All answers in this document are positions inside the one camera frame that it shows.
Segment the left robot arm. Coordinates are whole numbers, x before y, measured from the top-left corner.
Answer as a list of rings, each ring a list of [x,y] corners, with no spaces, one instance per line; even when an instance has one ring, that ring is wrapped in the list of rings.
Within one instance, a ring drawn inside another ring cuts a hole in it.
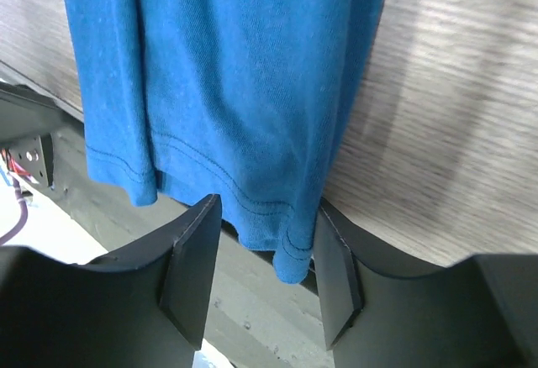
[[[29,173],[41,186],[52,185],[54,150],[50,134],[16,141],[8,146],[8,154],[17,166]]]

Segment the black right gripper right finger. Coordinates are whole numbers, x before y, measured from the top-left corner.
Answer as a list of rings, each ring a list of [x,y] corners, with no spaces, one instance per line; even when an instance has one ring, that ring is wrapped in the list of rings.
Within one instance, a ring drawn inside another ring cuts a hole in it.
[[[537,258],[416,258],[322,202],[314,267],[338,367],[534,367]]]

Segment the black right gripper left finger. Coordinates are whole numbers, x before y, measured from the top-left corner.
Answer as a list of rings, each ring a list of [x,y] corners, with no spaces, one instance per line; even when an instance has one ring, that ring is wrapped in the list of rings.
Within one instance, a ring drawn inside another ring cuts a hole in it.
[[[85,265],[1,249],[4,367],[189,367],[202,346],[221,230],[208,195]]]

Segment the blue t shirt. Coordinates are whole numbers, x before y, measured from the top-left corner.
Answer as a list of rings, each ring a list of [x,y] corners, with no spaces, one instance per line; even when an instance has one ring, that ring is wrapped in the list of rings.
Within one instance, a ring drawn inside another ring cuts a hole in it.
[[[88,175],[136,206],[219,195],[301,282],[383,1],[64,0]]]

